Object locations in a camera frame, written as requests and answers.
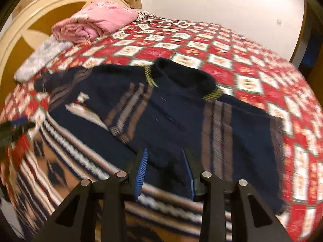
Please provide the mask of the navy patterned knit sweater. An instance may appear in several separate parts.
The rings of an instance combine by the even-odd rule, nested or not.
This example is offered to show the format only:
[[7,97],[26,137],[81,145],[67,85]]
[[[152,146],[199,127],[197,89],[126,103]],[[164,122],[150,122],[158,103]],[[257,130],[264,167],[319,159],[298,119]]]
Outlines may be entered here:
[[247,180],[275,213],[284,208],[282,120],[222,93],[206,72],[159,58],[43,73],[33,88],[50,102],[18,174],[27,241],[82,179],[105,180],[142,149],[144,188],[125,205],[132,241],[198,239],[182,149],[223,180]]

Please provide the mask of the grey floral pillow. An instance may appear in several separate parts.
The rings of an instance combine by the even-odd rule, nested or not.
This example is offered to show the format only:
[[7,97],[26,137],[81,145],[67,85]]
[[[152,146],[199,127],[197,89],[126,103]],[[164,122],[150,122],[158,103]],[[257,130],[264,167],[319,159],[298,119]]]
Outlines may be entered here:
[[17,69],[14,80],[18,83],[28,82],[58,54],[72,45],[73,42],[58,41],[51,35]]

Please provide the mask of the cream and gold headboard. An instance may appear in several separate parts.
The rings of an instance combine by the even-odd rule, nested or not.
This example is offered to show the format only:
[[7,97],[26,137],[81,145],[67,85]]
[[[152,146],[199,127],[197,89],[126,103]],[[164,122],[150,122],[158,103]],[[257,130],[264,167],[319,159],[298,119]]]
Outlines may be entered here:
[[[92,0],[35,0],[12,21],[1,37],[1,106],[16,82],[14,73],[49,36],[57,22]],[[128,6],[125,0],[108,0]]]

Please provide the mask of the red patchwork bear bedspread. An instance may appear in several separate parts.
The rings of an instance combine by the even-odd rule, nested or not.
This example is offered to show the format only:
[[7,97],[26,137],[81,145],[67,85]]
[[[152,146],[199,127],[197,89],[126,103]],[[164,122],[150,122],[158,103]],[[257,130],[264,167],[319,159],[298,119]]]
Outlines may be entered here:
[[[292,241],[308,241],[322,220],[322,108],[306,80],[285,59],[221,25],[165,18],[132,22],[73,43],[7,95],[1,121],[26,116],[36,124],[10,146],[1,163],[1,180],[17,218],[21,161],[50,102],[47,93],[34,90],[34,81],[43,73],[74,67],[145,67],[159,58],[208,73],[222,93],[282,120],[284,208],[275,215]],[[19,234],[27,241],[22,229]]]

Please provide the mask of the folded pink quilt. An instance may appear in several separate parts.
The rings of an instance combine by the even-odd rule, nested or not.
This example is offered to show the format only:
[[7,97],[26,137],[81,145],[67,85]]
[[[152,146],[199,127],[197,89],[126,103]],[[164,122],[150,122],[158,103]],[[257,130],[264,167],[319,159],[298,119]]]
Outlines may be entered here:
[[137,11],[107,0],[93,0],[51,28],[59,41],[83,43],[116,32],[138,17]]

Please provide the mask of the brown wooden door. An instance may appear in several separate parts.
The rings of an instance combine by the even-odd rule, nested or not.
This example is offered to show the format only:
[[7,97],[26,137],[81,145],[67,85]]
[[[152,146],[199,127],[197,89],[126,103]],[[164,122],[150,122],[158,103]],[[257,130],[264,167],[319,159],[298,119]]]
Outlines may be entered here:
[[303,21],[290,62],[299,70],[322,103],[322,22],[305,1]]

